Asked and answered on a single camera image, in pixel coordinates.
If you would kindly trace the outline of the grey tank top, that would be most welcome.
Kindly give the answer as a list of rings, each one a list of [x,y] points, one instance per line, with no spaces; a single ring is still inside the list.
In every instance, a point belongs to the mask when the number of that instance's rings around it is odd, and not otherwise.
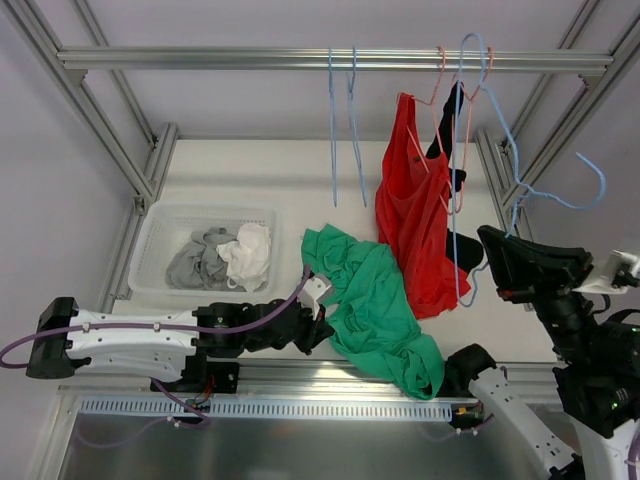
[[[226,272],[228,263],[217,247],[237,239],[238,229],[214,226],[196,230],[190,240],[174,255],[165,272],[165,281],[172,289],[200,291],[231,291],[240,285]]]

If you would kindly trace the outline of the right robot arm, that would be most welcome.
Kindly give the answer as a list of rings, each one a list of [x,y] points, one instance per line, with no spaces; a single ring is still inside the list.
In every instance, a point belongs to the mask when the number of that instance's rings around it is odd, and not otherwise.
[[[580,448],[544,425],[478,344],[446,360],[441,395],[476,398],[512,431],[542,479],[638,478],[639,328],[627,321],[630,309],[597,322],[587,298],[638,287],[638,254],[614,250],[596,263],[583,248],[542,245],[488,225],[477,234],[498,296],[533,307],[564,363],[553,375]]]

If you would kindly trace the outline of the green tank top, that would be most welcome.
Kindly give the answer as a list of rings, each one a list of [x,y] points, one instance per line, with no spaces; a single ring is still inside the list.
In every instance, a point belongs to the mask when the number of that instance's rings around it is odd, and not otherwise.
[[[390,247],[360,241],[327,224],[305,231],[301,258],[334,288],[329,304],[335,310],[328,319],[334,350],[410,397],[434,398],[444,381],[444,359],[433,337],[418,325]]]

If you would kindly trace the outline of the blue hanger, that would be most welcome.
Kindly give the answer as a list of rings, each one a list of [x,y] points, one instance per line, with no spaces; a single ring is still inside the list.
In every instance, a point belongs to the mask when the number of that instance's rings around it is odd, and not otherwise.
[[[367,199],[367,186],[364,176],[362,155],[360,150],[360,142],[358,135],[358,121],[355,109],[355,86],[356,86],[356,74],[357,74],[357,48],[352,47],[352,63],[351,70],[346,74],[347,80],[347,105],[349,114],[349,128],[351,133],[351,144],[353,147],[354,158],[356,162],[356,168],[358,173],[359,188],[364,207],[368,206]]]
[[[491,105],[494,109],[494,112],[499,120],[499,123],[506,135],[507,138],[507,143],[508,145],[512,148],[513,154],[514,154],[514,160],[513,160],[513,180],[515,181],[515,184],[517,187],[523,187],[524,188],[524,193],[521,195],[518,195],[516,197],[516,200],[514,201],[514,204],[512,205],[512,207],[510,207],[510,223],[508,224],[508,227],[506,227],[505,229],[505,234],[503,235],[503,237],[505,239],[508,239],[510,237],[514,237],[515,233],[516,233],[516,224],[517,224],[517,212],[518,212],[518,208],[520,207],[522,201],[524,200],[528,200],[529,197],[540,197],[543,199],[547,199],[547,200],[551,200],[554,201],[556,203],[558,203],[559,205],[574,210],[574,211],[588,211],[593,209],[604,197],[606,190],[607,190],[607,179],[605,174],[603,173],[603,171],[597,166],[595,165],[593,162],[591,162],[587,157],[585,157],[583,154],[581,154],[580,152],[576,152],[575,155],[576,157],[582,162],[584,163],[584,165],[586,165],[586,167],[588,167],[598,178],[598,185],[599,185],[599,190],[597,195],[593,198],[593,200],[587,204],[587,205],[574,205],[566,200],[564,200],[563,198],[559,197],[558,195],[555,195],[553,193],[550,192],[545,192],[545,191],[538,191],[536,190],[532,185],[530,185],[529,183],[523,181],[521,179],[521,175],[520,175],[520,156],[519,156],[519,150],[518,150],[518,146],[516,143],[516,140],[513,136],[513,133],[510,129],[510,127],[507,125],[506,120],[504,118],[503,112],[499,106],[499,103],[496,99],[495,93],[492,90],[492,88],[490,86],[488,86],[486,84],[486,77],[488,76],[489,70],[492,68],[493,66],[493,62],[494,62],[494,58],[495,55],[493,53],[493,50],[491,48],[489,48],[488,46],[485,46],[485,43],[483,41],[483,38],[480,34],[475,33],[475,32],[470,32],[467,33],[461,40],[460,43],[460,50],[459,50],[459,66],[457,69],[457,74],[460,77],[464,76],[464,71],[465,71],[465,54],[466,54],[466,44],[469,42],[469,40],[471,39],[475,39],[478,43],[478,47],[479,47],[479,57],[480,57],[480,73],[479,73],[479,81],[476,85],[478,90],[482,90],[484,91],[491,102]],[[477,274],[484,271],[487,267],[489,266],[488,264],[488,256],[487,256],[487,260],[480,265],[479,267],[476,267],[475,269],[472,270],[470,276],[471,276],[471,285],[472,285],[472,290],[470,292],[471,297],[469,297],[468,301],[464,300],[463,295],[460,293],[460,288],[459,288],[459,275],[456,273],[455,274],[455,281],[456,281],[456,300],[457,300],[457,305],[463,308],[471,308],[473,306],[473,304],[475,303],[478,291],[479,291],[479,287],[478,287],[478,282],[477,282]]]
[[[331,165],[331,186],[333,206],[338,205],[338,185],[337,185],[337,145],[335,138],[336,115],[335,115],[335,94],[333,79],[333,49],[329,47],[328,57],[328,98],[329,98],[329,144],[330,144],[330,165]]]

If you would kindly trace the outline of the white tank top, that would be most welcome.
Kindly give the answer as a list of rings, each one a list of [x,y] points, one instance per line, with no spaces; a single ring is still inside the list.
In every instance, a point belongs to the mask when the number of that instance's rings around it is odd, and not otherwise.
[[[236,239],[220,244],[216,251],[226,263],[227,286],[247,293],[258,290],[268,278],[271,264],[271,230],[256,223],[243,224]]]

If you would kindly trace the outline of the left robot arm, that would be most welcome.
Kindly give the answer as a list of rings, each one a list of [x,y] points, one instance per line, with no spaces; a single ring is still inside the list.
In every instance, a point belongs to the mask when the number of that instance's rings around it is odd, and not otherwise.
[[[209,363],[245,352],[306,354],[334,333],[323,310],[299,301],[215,302],[159,316],[125,317],[84,310],[72,297],[54,299],[40,315],[26,366],[33,379],[66,379],[77,371],[149,377],[169,391],[206,387]]]

